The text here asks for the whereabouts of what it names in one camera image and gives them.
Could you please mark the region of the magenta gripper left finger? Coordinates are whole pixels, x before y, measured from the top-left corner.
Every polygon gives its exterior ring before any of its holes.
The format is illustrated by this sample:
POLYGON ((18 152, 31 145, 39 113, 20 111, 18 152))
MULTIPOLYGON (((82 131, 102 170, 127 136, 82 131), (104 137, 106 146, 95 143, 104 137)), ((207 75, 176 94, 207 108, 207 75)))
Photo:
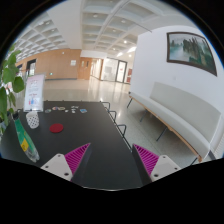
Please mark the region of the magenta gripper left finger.
POLYGON ((90 143, 87 143, 67 154, 56 154, 42 166, 42 169, 70 181, 80 167, 89 147, 90 143))

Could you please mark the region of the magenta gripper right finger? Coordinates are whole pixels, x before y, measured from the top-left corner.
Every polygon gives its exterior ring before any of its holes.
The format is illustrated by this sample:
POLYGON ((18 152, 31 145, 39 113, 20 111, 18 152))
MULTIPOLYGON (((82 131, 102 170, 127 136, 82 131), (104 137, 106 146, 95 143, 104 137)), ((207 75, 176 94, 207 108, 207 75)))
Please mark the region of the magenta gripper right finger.
POLYGON ((180 170, 167 155, 158 156, 136 144, 132 146, 132 155, 142 182, 154 182, 180 170))

